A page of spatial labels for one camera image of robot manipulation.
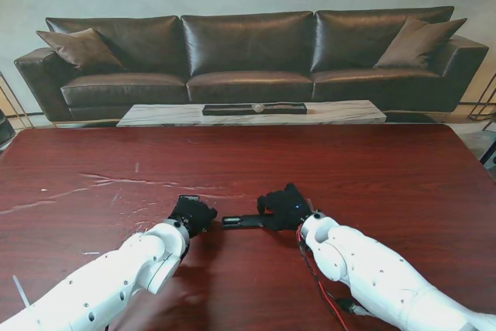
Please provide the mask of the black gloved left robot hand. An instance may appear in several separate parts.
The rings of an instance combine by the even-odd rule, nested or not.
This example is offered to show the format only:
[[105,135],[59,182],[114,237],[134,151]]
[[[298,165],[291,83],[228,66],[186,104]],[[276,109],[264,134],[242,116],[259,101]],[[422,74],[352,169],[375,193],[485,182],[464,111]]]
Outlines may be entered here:
[[180,195],[168,219],[181,224],[193,238],[210,227],[217,215],[217,210],[209,207],[199,196]]

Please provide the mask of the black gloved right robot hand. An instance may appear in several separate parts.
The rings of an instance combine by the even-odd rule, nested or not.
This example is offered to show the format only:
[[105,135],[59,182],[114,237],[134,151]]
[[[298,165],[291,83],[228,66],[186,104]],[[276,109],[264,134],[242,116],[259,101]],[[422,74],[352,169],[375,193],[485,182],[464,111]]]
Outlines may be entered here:
[[289,183],[284,189],[261,195],[257,211],[266,215],[262,227],[274,231],[296,230],[313,211],[298,188]]

